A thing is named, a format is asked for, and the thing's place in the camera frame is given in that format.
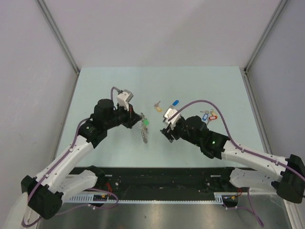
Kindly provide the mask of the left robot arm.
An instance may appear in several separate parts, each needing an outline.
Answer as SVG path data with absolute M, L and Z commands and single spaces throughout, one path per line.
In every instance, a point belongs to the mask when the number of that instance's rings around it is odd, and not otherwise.
M 141 116 L 130 104 L 132 98 L 117 96 L 117 104 L 111 99 L 101 99 L 90 117 L 77 125 L 73 141 L 56 159 L 36 176 L 25 176 L 21 181 L 22 192 L 28 193 L 28 207 L 40 218 L 50 219 L 57 214 L 63 202 L 83 190 L 99 191 L 105 186 L 105 178 L 90 170 L 69 180 L 71 188 L 63 185 L 67 175 L 97 145 L 106 138 L 108 130 L 123 125 L 131 129 Z

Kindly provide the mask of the round metal keyring disc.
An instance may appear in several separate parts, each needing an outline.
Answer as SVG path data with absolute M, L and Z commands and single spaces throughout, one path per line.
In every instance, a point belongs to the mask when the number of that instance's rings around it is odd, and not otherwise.
M 140 113 L 140 116 L 141 116 L 141 127 L 140 127 L 140 131 L 141 131 L 141 136 L 142 136 L 142 140 L 143 140 L 143 142 L 145 143 L 145 144 L 147 144 L 148 143 L 148 133 L 149 133 L 149 131 L 148 131 L 148 125 L 147 126 L 145 126 L 145 125 L 143 125 L 143 123 L 142 123 L 142 121 L 144 120 L 144 119 L 147 119 L 146 117 L 145 117 L 145 115 L 143 114 L 143 113 Z

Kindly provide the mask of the key with green tag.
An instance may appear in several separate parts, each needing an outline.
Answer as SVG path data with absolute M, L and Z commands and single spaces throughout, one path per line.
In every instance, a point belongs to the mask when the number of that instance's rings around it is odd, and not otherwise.
M 147 119 L 144 119 L 144 120 L 142 121 L 142 123 L 143 123 L 143 125 L 145 125 L 145 126 L 149 125 L 149 121 L 148 121 Z

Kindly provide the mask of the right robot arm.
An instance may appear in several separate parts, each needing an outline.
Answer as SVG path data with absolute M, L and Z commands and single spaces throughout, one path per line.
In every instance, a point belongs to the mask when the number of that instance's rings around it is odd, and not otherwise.
M 305 194 L 305 165 L 299 156 L 270 155 L 254 151 L 235 142 L 229 135 L 212 131 L 198 116 L 164 119 L 167 126 L 160 132 L 169 140 L 185 140 L 210 159 L 239 163 L 258 173 L 258 187 L 271 190 L 284 200 L 300 204 Z

